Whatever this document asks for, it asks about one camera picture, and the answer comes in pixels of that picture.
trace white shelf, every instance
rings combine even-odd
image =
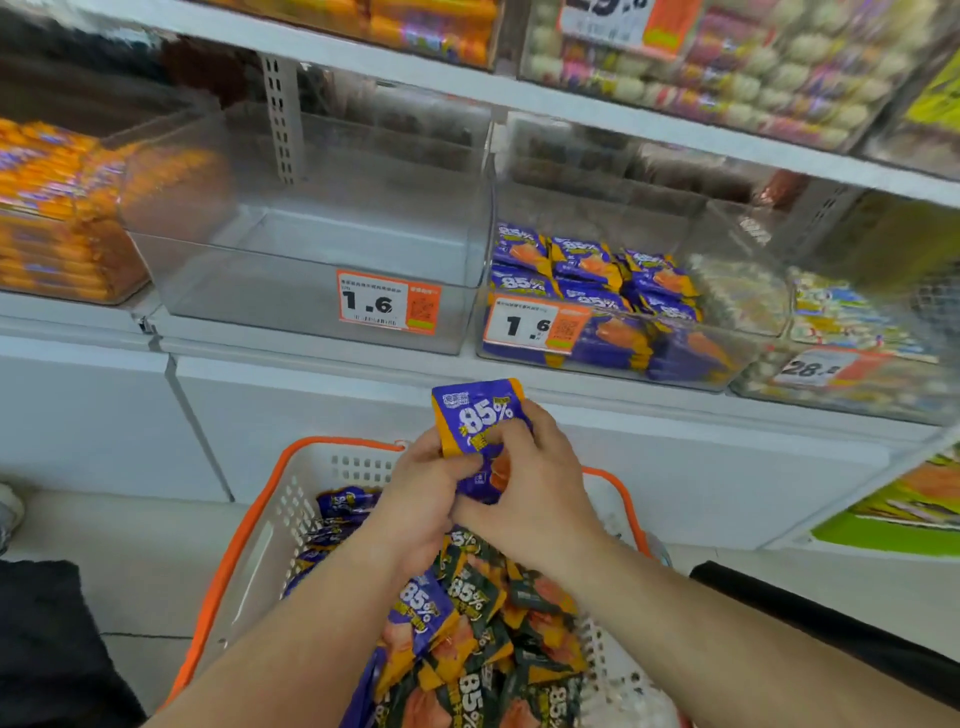
[[[143,335],[141,320],[160,305],[152,285],[116,306],[59,301],[25,293],[0,291],[0,317],[24,322],[39,321],[66,327],[101,328]]]
[[[680,423],[684,436],[700,427],[703,438],[721,444],[742,444],[747,436],[753,446],[776,451],[881,446],[894,454],[916,449],[938,431],[928,425],[493,361],[476,356],[470,339],[459,356],[449,356],[173,316],[163,306],[149,320],[161,337],[160,347],[171,354],[417,388],[515,376],[532,398],[588,410],[598,426],[610,426],[612,418],[621,417],[625,427],[643,421],[657,428],[669,420]],[[876,462],[874,457],[866,455]]]
[[[960,206],[960,182],[463,68],[187,0],[65,0],[74,10],[546,114],[813,177]]]

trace white shelf edge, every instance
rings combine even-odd
[[[116,306],[60,301],[29,293],[0,291],[0,317],[70,327],[103,328],[145,335],[140,319],[156,311],[160,298],[151,284]]]
[[[621,106],[187,0],[67,0],[67,3],[75,10],[161,31],[217,40],[260,53],[342,68],[385,81],[681,144],[939,205],[960,206],[960,182]]]
[[[534,399],[558,405],[594,407],[628,415],[670,417],[708,425],[837,442],[882,444],[893,452],[913,450],[937,427],[840,412],[747,400],[681,387],[550,370],[476,356],[468,337],[458,356],[323,338],[267,328],[245,327],[171,315],[163,306],[150,317],[170,354],[206,356],[335,376],[352,376],[414,386],[516,376]]]

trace left hand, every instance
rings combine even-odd
[[[364,523],[367,535],[397,559],[405,579],[433,564],[452,527],[450,510],[457,481],[483,465],[477,453],[443,458],[436,427],[424,432],[394,467],[391,482]]]

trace empty plastic bin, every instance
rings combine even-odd
[[[484,151],[458,171],[395,156],[403,134],[303,115],[303,179],[280,182],[266,107],[178,131],[132,161],[183,150],[207,173],[123,217],[160,298],[180,316],[457,353],[492,229]],[[409,137],[422,146],[425,140]]]

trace clear plastic bin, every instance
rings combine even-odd
[[[956,210],[864,194],[804,257],[804,269],[791,270],[791,327],[734,392],[931,425],[955,422],[958,222]]]
[[[903,89],[866,155],[960,180],[960,33]]]
[[[836,151],[863,134],[956,10],[951,0],[611,7],[533,0],[520,76]]]
[[[291,186],[277,176],[259,105],[172,133],[133,158],[127,188],[153,157],[200,150],[220,160],[217,174],[144,205],[124,200],[126,227],[164,305],[180,316],[457,353],[491,239],[483,150],[432,142],[436,154],[467,150],[470,163],[455,172],[391,156],[402,134],[301,119],[307,175]]]
[[[655,381],[721,391],[776,340],[789,320],[789,292],[777,264],[743,228],[706,198],[640,182],[602,177],[605,200],[574,197],[518,184],[509,174],[497,187],[500,220],[543,235],[606,242],[614,253],[630,249],[670,254],[699,291],[703,322],[665,315],[585,306],[589,319],[567,354],[485,340],[498,295],[488,278],[487,309],[478,320],[478,351],[588,374]],[[586,180],[587,186],[600,180]],[[776,217],[776,213],[759,214]],[[543,304],[543,298],[520,297]]]
[[[50,62],[0,58],[0,288],[116,304],[147,270],[116,220],[130,155],[212,102]],[[153,170],[149,194],[186,171]]]
[[[463,65],[492,68],[503,0],[209,0]]]

